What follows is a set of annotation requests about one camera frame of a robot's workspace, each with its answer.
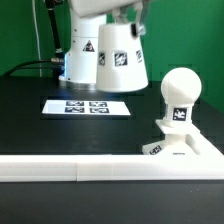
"sticker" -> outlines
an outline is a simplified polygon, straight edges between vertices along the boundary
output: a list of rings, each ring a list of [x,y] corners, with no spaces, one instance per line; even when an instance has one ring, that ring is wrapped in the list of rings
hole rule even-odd
[[[90,108],[90,113],[92,114],[109,114],[108,108]]]
[[[84,101],[67,101],[66,106],[84,107]]]
[[[160,147],[160,145],[157,145],[154,149],[152,149],[149,154],[150,155],[156,155],[157,153],[159,153],[162,150],[162,148]]]
[[[86,46],[84,47],[83,51],[86,52],[95,52],[93,45],[91,43],[91,41],[89,40],[89,42],[86,44]]]
[[[142,51],[136,51],[136,57],[137,57],[137,62],[140,63],[142,62]]]
[[[114,64],[115,66],[126,66],[128,65],[128,55],[126,52],[114,53]]]
[[[187,108],[174,108],[173,109],[173,120],[175,121],[186,121]]]
[[[83,114],[85,113],[84,107],[66,107],[65,113]]]
[[[105,61],[106,60],[106,55],[105,53],[99,53],[99,65],[104,66],[105,65]]]
[[[89,102],[90,107],[107,107],[107,102],[103,101],[92,101]]]

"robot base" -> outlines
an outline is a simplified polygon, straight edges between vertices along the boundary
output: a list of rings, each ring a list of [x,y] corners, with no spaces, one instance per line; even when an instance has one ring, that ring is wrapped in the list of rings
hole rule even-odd
[[[77,90],[85,90],[85,91],[95,91],[96,84],[95,83],[76,83],[67,80],[63,80],[59,78],[59,85],[66,88],[77,89]]]

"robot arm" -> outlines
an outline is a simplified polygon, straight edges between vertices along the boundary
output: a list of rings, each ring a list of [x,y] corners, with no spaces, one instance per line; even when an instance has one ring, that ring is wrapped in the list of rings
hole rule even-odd
[[[134,36],[145,34],[145,20],[150,0],[68,0],[70,7],[80,17],[92,17],[112,13],[116,23],[126,23],[126,9],[133,6],[137,11],[135,23],[132,25]]]
[[[80,17],[107,14],[113,9],[129,7],[144,0],[69,0]]]

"warning label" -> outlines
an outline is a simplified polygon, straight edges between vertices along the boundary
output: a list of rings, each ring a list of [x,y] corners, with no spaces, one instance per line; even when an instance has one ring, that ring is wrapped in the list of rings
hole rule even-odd
[[[92,43],[91,43],[90,40],[88,41],[88,43],[84,47],[83,51],[86,51],[86,52],[95,52],[95,50],[93,48],[93,45],[92,45]]]

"black cable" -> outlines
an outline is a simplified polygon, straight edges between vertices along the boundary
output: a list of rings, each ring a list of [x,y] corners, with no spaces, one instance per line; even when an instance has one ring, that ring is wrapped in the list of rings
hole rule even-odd
[[[62,51],[62,48],[61,48],[60,38],[58,34],[58,27],[57,27],[57,22],[56,22],[55,13],[54,13],[55,6],[60,3],[55,2],[55,0],[45,0],[46,8],[47,8],[50,23],[51,23],[51,30],[52,30],[54,46],[55,46],[55,56],[58,58],[64,58],[64,52]]]
[[[51,62],[51,60],[36,60],[36,61],[28,61],[28,62],[24,62],[24,63],[21,63],[17,66],[15,66],[14,68],[8,70],[7,72],[5,72],[3,74],[3,76],[5,77],[9,77],[14,71],[24,67],[24,66],[27,66],[27,65],[33,65],[33,64],[41,64],[41,63],[49,63]]]

